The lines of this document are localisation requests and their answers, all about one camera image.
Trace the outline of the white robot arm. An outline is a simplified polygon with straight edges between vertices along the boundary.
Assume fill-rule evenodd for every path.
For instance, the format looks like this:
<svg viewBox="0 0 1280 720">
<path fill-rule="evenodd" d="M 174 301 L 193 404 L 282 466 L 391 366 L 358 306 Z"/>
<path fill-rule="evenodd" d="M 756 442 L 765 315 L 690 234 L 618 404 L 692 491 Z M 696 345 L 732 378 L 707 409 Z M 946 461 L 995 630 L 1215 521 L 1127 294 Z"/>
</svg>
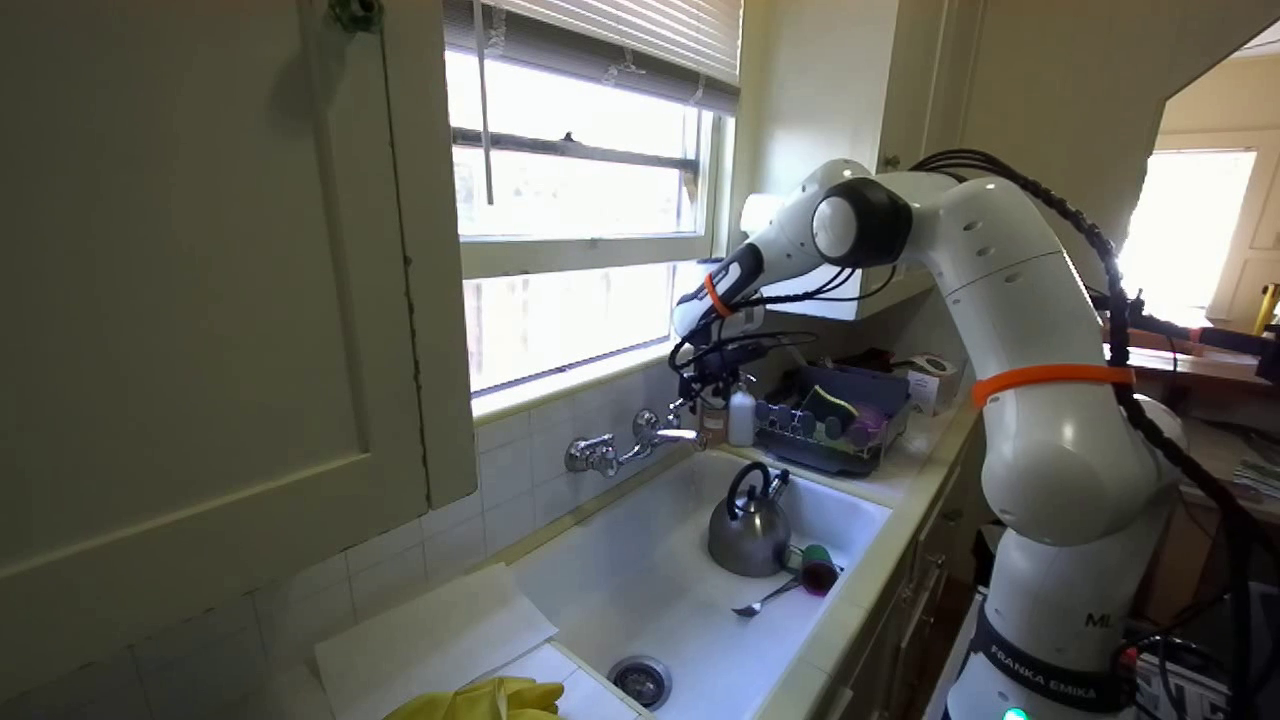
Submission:
<svg viewBox="0 0 1280 720">
<path fill-rule="evenodd" d="M 1139 430 L 1132 370 L 1031 194 L 938 150 L 907 173 L 820 163 L 671 323 L 696 330 L 820 262 L 929 267 L 975 370 L 980 486 L 1003 537 L 946 694 L 949 720 L 1135 720 L 1126 621 L 1155 550 L 1173 466 Z"/>
</svg>

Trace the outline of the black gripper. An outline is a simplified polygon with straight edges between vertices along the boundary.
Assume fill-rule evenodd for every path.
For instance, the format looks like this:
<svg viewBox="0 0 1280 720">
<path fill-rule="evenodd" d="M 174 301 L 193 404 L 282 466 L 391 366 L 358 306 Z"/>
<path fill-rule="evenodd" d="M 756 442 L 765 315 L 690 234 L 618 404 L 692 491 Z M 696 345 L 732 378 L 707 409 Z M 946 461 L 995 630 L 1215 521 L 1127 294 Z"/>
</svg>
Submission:
<svg viewBox="0 0 1280 720">
<path fill-rule="evenodd" d="M 699 399 L 705 391 L 732 387 L 749 364 L 768 355 L 768 334 L 721 334 L 707 330 L 679 334 L 668 352 L 668 370 L 676 375 L 676 394 L 686 404 Z"/>
</svg>

